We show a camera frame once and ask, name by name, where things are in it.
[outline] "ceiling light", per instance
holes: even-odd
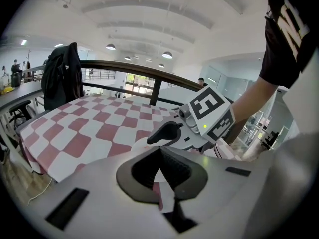
[[[108,50],[116,50],[114,44],[112,44],[112,43],[108,44],[108,46],[106,46],[106,48],[107,48]]]
[[[168,58],[168,59],[172,59],[173,55],[169,51],[166,51],[163,53],[163,57]]]
[[[209,77],[208,77],[208,79],[211,80],[211,81],[213,81],[214,83],[216,83],[216,81],[214,81],[213,79],[210,79]]]

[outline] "table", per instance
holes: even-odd
[[[28,82],[24,83],[19,87],[16,87],[13,91],[0,96],[0,135],[3,138],[5,144],[10,149],[10,155],[17,162],[22,164],[28,171],[32,171],[30,165],[25,161],[25,159],[17,152],[15,147],[12,145],[10,139],[8,138],[7,133],[3,125],[8,125],[9,134],[13,137],[14,130],[10,126],[6,113],[9,112],[10,108],[20,102],[25,100],[33,100],[34,109],[37,113],[35,98],[40,96],[42,93],[41,83],[40,82]]]
[[[21,131],[34,171],[62,181],[85,164],[131,150],[165,117],[166,108],[99,94],[56,108]]]

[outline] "human arm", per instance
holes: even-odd
[[[232,104],[236,122],[247,119],[257,112],[269,100],[277,87],[258,77],[256,83]]]

